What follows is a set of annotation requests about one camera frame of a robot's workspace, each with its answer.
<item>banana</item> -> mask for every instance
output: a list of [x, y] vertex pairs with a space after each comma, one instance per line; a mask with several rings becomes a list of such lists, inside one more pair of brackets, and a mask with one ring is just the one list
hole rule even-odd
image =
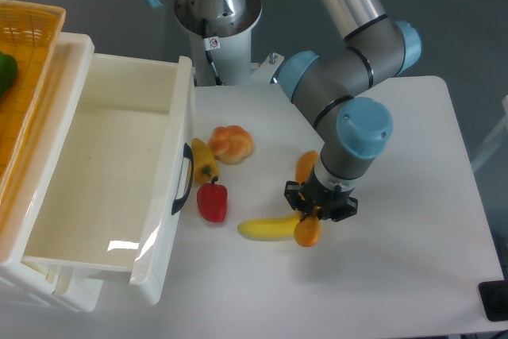
[[277, 240], [293, 237], [294, 228], [299, 222], [299, 212], [283, 218], [256, 218], [239, 224], [238, 232], [251, 240]]

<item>yellow basket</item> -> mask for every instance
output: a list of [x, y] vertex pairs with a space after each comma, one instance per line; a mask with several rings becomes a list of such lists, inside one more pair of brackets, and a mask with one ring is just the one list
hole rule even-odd
[[0, 203], [29, 134], [64, 19], [59, 7], [0, 0], [0, 51], [17, 61], [14, 84], [0, 98]]

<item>toy orange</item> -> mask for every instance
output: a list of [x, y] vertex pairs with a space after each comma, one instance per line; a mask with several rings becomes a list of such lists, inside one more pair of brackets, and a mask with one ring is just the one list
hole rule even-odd
[[302, 184], [309, 178], [312, 167], [316, 163], [316, 160], [318, 160], [318, 157], [319, 154], [316, 151], [307, 151], [300, 156], [296, 164], [296, 173], [294, 175], [294, 180], [296, 180], [297, 183]]
[[317, 216], [308, 216], [294, 228], [294, 240], [301, 246], [315, 246], [321, 236], [321, 225]]

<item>black handle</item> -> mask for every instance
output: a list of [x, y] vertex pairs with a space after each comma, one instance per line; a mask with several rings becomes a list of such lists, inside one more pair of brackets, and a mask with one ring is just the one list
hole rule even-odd
[[183, 145], [183, 157], [187, 158], [190, 161], [190, 178], [189, 178], [189, 185], [187, 186], [187, 190], [185, 191], [185, 195], [181, 198], [176, 198], [173, 202], [173, 207], [171, 208], [171, 216], [173, 214], [176, 214], [179, 210], [183, 208], [183, 205], [189, 198], [189, 194], [191, 193], [191, 186], [192, 186], [192, 179], [194, 175], [194, 157], [192, 156], [192, 150], [191, 147], [185, 143]]

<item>black object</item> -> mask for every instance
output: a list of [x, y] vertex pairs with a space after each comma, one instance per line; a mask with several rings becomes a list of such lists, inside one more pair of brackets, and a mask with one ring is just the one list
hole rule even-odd
[[192, 186], [192, 180], [194, 177], [194, 157], [192, 156], [192, 150], [191, 147], [185, 143], [183, 145], [183, 157], [187, 158], [190, 161], [190, 177], [189, 177], [189, 184], [187, 185], [187, 190], [185, 191], [185, 194], [181, 198], [176, 198], [173, 202], [173, 207], [171, 208], [171, 216], [173, 214], [176, 214], [179, 210], [183, 208], [183, 205], [189, 198], [189, 194], [191, 193], [191, 186]]
[[488, 281], [478, 285], [483, 308], [491, 322], [508, 321], [508, 281]]
[[358, 210], [358, 200], [349, 197], [350, 191], [341, 192], [341, 186], [335, 186], [333, 191], [319, 184], [321, 190], [317, 193], [310, 183], [286, 182], [284, 196], [293, 210], [300, 210], [303, 218], [310, 216], [315, 207], [317, 218], [331, 219], [339, 222], [354, 216]]

